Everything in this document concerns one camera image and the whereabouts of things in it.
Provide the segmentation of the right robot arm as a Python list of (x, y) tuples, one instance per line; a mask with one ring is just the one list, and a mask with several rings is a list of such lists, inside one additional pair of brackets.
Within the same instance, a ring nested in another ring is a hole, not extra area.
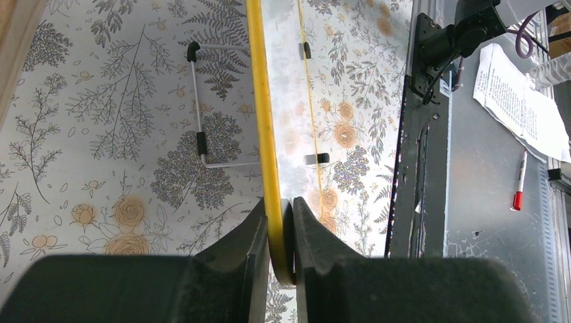
[(527, 59), (534, 40), (526, 32), (533, 17), (553, 1), (457, 1), (454, 22), (442, 27), (426, 13), (415, 19), (409, 88), (428, 104), (440, 76), (458, 57), (505, 33), (516, 35), (516, 52)]

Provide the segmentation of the whiteboard with yellow frame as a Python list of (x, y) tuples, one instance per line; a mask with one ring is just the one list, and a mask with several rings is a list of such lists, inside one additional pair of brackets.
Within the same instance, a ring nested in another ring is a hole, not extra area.
[(263, 198), (273, 273), (295, 285), (294, 199), (321, 193), (301, 1), (247, 1)]

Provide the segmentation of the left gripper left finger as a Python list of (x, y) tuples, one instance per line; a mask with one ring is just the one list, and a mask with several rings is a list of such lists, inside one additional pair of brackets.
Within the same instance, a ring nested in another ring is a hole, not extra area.
[(11, 292), (2, 322), (262, 322), (269, 251), (257, 203), (194, 256), (49, 256)]

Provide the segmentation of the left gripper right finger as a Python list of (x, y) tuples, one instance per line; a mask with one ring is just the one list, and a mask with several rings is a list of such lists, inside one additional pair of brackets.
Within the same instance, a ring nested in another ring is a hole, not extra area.
[(292, 206), (299, 322), (532, 322), (510, 273), (480, 258), (367, 258)]

